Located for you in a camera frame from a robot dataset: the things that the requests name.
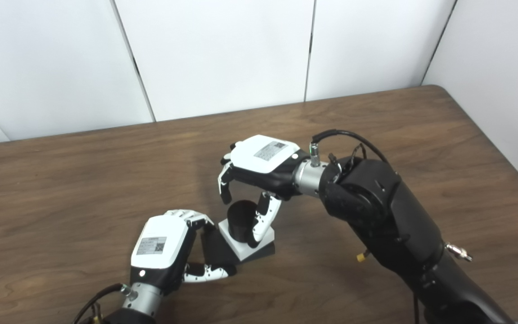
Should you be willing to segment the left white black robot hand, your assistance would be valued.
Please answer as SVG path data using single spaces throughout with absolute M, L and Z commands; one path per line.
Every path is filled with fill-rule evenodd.
M 177 209 L 152 216 L 145 223 L 131 254 L 132 285 L 151 285 L 164 296 L 183 283 L 201 283 L 232 277 L 237 268 L 228 263 L 189 262 L 197 231 L 216 229 L 204 213 Z

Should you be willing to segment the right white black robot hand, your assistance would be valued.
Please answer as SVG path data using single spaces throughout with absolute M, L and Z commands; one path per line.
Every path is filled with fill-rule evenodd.
M 229 184 L 233 180 L 258 187 L 262 193 L 257 203 L 251 229 L 245 242 L 256 248 L 275 219 L 280 205 L 299 196 L 295 174 L 308 153 L 290 141 L 265 135 L 254 135 L 230 145 L 231 151 L 221 159 L 223 166 L 217 182 L 224 204 L 232 202 Z

